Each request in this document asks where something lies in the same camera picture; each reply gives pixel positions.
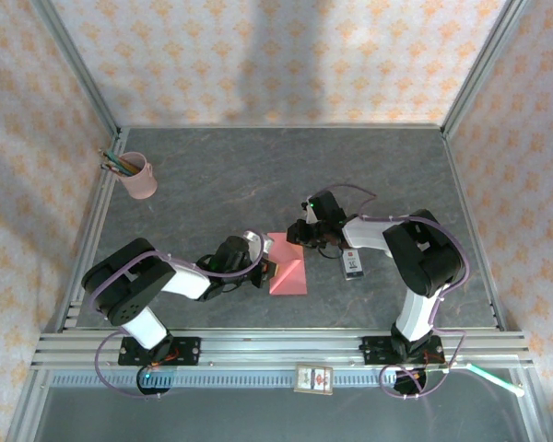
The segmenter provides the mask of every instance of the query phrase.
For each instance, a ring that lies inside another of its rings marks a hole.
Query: pink cup
[[[127,152],[121,158],[141,169],[133,177],[119,177],[125,189],[136,200],[149,198],[156,192],[158,182],[154,178],[151,164],[139,152]]]

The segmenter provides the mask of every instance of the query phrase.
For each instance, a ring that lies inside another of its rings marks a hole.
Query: pink paper
[[[286,233],[269,233],[275,243],[268,253],[268,259],[278,265],[276,274],[270,280],[271,295],[307,295],[303,247],[287,242]]]

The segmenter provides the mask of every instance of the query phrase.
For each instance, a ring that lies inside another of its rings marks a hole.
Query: patterned wall
[[[553,412],[553,0],[536,0],[452,140],[513,325]]]
[[[505,0],[55,0],[121,125],[440,123]]]
[[[0,1],[0,442],[109,140],[30,1]]]

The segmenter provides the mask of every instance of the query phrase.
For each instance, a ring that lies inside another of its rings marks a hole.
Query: gray marble surface
[[[441,327],[493,327],[488,296],[438,131],[427,129],[132,129],[125,152],[143,153],[157,192],[131,199],[116,183],[95,262],[134,238],[192,262],[247,228],[286,231],[300,203],[336,182],[379,195],[371,215],[428,208],[465,246],[472,276],[447,296]],[[366,195],[335,190],[347,214]],[[365,276],[346,281],[338,260],[305,251],[309,294],[271,297],[252,286],[205,303],[160,293],[150,304],[169,328],[371,327],[389,329],[406,294],[393,260],[361,250]],[[78,327],[108,327],[82,307]]]

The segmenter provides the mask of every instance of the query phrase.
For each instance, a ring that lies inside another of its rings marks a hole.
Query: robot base
[[[201,338],[183,338],[172,336],[170,349],[167,355],[178,351],[178,357],[165,361],[164,366],[196,366],[201,354]],[[123,338],[119,352],[120,366],[148,366],[158,362],[152,352],[143,348],[134,338]]]
[[[365,359],[365,366],[388,366],[395,364],[425,366],[445,364],[444,350],[439,336],[432,335],[407,357],[402,357],[393,348],[392,336],[365,336],[359,350]]]

